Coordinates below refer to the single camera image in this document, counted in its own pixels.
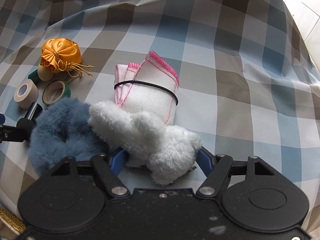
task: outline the white tape roll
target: white tape roll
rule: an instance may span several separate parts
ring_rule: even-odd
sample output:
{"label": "white tape roll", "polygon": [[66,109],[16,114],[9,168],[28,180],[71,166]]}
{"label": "white tape roll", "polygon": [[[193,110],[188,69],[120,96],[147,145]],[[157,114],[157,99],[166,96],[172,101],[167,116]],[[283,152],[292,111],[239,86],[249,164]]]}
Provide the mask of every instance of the white tape roll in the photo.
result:
{"label": "white tape roll", "polygon": [[23,81],[14,93],[14,101],[23,109],[28,109],[33,102],[36,102],[39,90],[31,79]]}
{"label": "white tape roll", "polygon": [[39,65],[38,66],[38,76],[42,81],[49,81],[53,77],[53,73],[50,72],[46,67]]}

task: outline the blue plush toy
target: blue plush toy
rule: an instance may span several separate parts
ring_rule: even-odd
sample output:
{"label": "blue plush toy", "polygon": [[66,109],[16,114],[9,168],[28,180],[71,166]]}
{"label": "blue plush toy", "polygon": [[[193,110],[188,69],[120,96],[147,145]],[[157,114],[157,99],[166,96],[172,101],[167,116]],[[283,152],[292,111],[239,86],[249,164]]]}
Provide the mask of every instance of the blue plush toy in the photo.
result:
{"label": "blue plush toy", "polygon": [[87,161],[108,145],[88,125],[89,104],[63,98],[43,111],[31,134],[29,160],[40,176],[66,156]]}

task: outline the fluffy white fabric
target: fluffy white fabric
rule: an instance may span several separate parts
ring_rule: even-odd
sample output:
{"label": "fluffy white fabric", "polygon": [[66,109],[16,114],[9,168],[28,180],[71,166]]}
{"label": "fluffy white fabric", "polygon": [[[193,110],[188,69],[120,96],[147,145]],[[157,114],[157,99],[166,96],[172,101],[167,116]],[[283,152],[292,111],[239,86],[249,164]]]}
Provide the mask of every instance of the fluffy white fabric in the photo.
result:
{"label": "fluffy white fabric", "polygon": [[93,131],[130,154],[127,166],[146,165],[157,184],[170,184],[190,170],[201,148],[197,134],[166,126],[149,112],[130,114],[111,101],[96,103],[89,112]]}

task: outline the blue checkered pattern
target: blue checkered pattern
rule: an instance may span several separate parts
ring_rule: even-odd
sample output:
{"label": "blue checkered pattern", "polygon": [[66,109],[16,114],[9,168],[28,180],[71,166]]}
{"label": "blue checkered pattern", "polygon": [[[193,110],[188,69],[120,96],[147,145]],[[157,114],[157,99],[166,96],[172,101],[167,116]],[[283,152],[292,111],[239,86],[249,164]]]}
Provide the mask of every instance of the blue checkered pattern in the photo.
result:
{"label": "blue checkered pattern", "polygon": [[[24,115],[14,92],[56,37],[77,42],[83,64],[95,66],[93,77],[69,83],[71,96],[88,103],[113,100],[115,65],[154,50],[179,75],[175,124],[197,132],[212,153],[262,157],[307,194],[304,228],[319,232],[320,79],[282,0],[0,0],[5,124]],[[0,200],[15,214],[37,178],[26,147],[0,144]],[[156,187],[143,172],[120,178],[130,189]],[[173,187],[197,188],[204,178],[196,169]]]}

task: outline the drawstring bag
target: drawstring bag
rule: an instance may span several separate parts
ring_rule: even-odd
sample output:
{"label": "drawstring bag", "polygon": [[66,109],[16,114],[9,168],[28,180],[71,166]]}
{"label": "drawstring bag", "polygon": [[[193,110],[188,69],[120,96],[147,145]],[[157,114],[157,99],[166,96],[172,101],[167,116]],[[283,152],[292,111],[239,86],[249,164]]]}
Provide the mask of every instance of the drawstring bag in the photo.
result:
{"label": "drawstring bag", "polygon": [[[90,72],[83,68],[93,68],[93,66],[81,65],[82,58],[77,43],[67,38],[56,38],[46,41],[42,45],[42,55],[40,65],[46,67],[52,73],[62,71],[68,72],[71,77],[82,77],[82,72],[92,76]],[[70,74],[70,71],[78,72],[77,76]]]}

